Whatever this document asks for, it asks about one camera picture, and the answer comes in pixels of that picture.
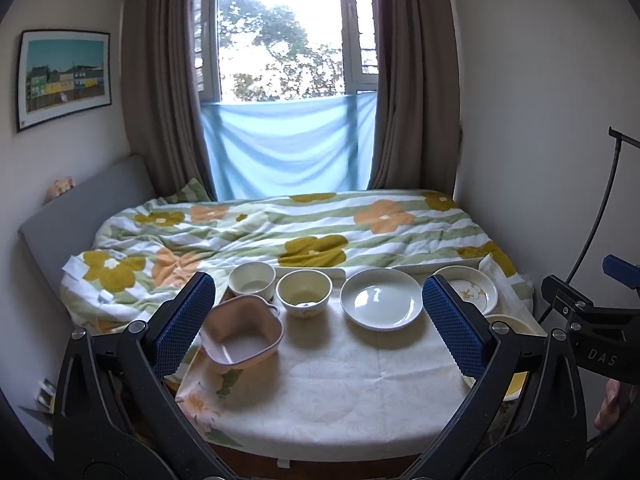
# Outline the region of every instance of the blue clamp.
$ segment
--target blue clamp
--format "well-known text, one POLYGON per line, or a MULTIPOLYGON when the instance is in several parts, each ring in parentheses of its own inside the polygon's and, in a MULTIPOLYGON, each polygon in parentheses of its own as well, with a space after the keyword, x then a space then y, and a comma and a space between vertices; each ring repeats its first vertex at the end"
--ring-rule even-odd
POLYGON ((640 267, 610 254, 602 261, 602 270, 607 276, 640 293, 640 267))

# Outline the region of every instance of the blue gripper pad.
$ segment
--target blue gripper pad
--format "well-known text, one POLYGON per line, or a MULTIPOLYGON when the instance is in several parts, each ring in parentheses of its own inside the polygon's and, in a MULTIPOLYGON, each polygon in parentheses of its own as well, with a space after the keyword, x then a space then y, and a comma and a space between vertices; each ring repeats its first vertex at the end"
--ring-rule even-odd
POLYGON ((610 254, 602 261, 602 270, 617 282, 631 289, 640 289, 640 267, 610 254))
POLYGON ((463 301, 439 275, 422 286, 422 304, 460 371, 479 379, 495 347, 489 322, 475 305, 463 301))
POLYGON ((198 272, 172 300, 174 313, 152 342, 155 355, 152 368, 158 379, 178 369, 215 300, 216 283, 204 272, 198 272))

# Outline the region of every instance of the painting of buildings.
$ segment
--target painting of buildings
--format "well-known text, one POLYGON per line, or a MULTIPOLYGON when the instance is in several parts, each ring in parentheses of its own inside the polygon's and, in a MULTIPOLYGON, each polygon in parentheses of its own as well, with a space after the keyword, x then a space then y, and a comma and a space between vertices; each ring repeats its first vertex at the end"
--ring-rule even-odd
POLYGON ((26 44, 24 39, 28 33, 23 34, 19 67, 23 76, 18 82, 24 87, 18 94, 22 99, 18 111, 24 111, 24 117, 20 117, 20 127, 28 125, 31 115, 38 119, 44 117, 46 110, 45 120, 48 120, 111 102, 106 66, 109 35, 86 33, 85 39, 84 33, 78 31, 69 31, 68 38, 64 31, 52 31, 52 37, 46 32, 37 31, 39 37, 26 44))

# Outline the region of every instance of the hand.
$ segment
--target hand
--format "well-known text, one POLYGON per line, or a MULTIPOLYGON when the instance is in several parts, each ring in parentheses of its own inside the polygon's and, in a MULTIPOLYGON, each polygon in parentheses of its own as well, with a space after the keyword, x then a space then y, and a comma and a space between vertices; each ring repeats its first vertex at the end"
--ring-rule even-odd
MULTIPOLYGON (((606 386, 607 397, 602 401, 600 413, 596 416, 594 422, 596 428, 600 431, 607 431, 613 428, 620 418, 620 381, 609 379, 606 386)), ((631 390, 631 401, 636 398, 638 389, 634 386, 631 390)))

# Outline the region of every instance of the finger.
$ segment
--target finger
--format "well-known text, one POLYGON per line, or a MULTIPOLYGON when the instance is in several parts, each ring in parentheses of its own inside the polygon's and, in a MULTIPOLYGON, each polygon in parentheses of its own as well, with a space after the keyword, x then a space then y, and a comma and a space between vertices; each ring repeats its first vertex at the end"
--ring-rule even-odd
POLYGON ((603 402, 604 409, 600 410, 600 413, 596 416, 594 422, 595 427, 600 431, 607 431, 616 425, 620 418, 620 407, 615 406, 613 408, 605 407, 606 402, 603 402))
POLYGON ((618 402, 618 396, 620 395, 620 381, 609 379, 606 386, 607 392, 607 404, 611 406, 618 402))

